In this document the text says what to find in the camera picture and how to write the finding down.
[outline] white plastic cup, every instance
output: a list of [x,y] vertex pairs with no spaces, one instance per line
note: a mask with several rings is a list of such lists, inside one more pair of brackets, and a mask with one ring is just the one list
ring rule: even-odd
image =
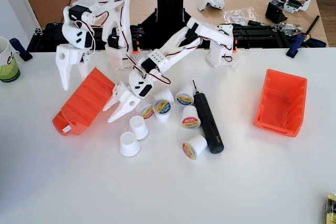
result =
[[133,132],[125,132],[120,136],[121,155],[125,157],[133,157],[140,151],[140,143],[136,140]]
[[206,147],[207,142],[201,135],[195,136],[182,144],[182,149],[185,155],[192,160],[196,160]]
[[144,119],[148,119],[154,114],[153,105],[148,102],[140,102],[135,108],[135,112]]
[[196,108],[192,105],[184,107],[181,125],[185,128],[192,129],[199,127],[200,124],[201,121],[198,117]]
[[143,117],[136,115],[130,119],[131,131],[135,134],[136,140],[143,140],[148,135],[148,128]]
[[155,95],[153,95],[153,97],[154,97],[155,102],[159,100],[167,100],[170,103],[174,102],[174,96],[169,89],[163,89],[159,91],[158,93],[156,93]]
[[161,123],[165,123],[169,119],[172,106],[167,100],[158,100],[154,103],[153,110],[156,119]]
[[183,85],[182,88],[176,93],[176,102],[180,105],[191,105],[194,102],[194,87],[191,84]]

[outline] yellow object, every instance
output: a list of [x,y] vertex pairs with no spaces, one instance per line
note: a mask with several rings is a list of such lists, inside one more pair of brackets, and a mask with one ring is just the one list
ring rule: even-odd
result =
[[326,214],[325,224],[336,224],[336,196],[328,195]]

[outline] plastic bag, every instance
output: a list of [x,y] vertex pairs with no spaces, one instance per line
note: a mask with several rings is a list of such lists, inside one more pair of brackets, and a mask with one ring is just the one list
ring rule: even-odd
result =
[[223,11],[223,18],[225,24],[239,24],[242,26],[247,26],[249,20],[260,22],[253,7],[237,10],[225,10]]

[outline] white table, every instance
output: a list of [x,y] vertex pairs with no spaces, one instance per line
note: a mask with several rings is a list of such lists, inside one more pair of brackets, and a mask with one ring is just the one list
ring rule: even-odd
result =
[[[236,69],[211,68],[203,50],[167,76],[176,92],[195,79],[207,95],[225,149],[188,159],[181,141],[201,132],[147,123],[138,156],[118,151],[126,115],[108,124],[102,112],[81,136],[61,136],[51,120],[80,83],[61,88],[54,54],[18,60],[22,76],[0,84],[0,223],[319,223],[326,194],[336,190],[336,49],[241,50]],[[93,58],[117,82],[103,52]],[[296,138],[253,126],[266,69],[306,77],[303,126]]]

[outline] coffee pod label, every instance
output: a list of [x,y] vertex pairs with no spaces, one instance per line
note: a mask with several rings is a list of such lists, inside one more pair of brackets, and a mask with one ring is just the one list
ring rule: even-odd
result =
[[186,128],[195,128],[199,126],[200,121],[197,118],[194,118],[193,116],[187,117],[183,119],[182,125]]
[[176,99],[182,105],[190,105],[193,103],[193,99],[187,94],[178,94]]
[[189,143],[183,143],[182,149],[183,149],[185,155],[187,155],[187,157],[189,157],[193,160],[195,160],[197,158],[197,154],[196,154],[195,150],[192,148],[192,146]]
[[154,111],[151,105],[148,105],[148,107],[144,108],[140,112],[140,116],[142,116],[144,119],[148,119],[153,115]]
[[166,114],[169,112],[171,105],[168,101],[162,100],[155,105],[155,111],[159,114]]

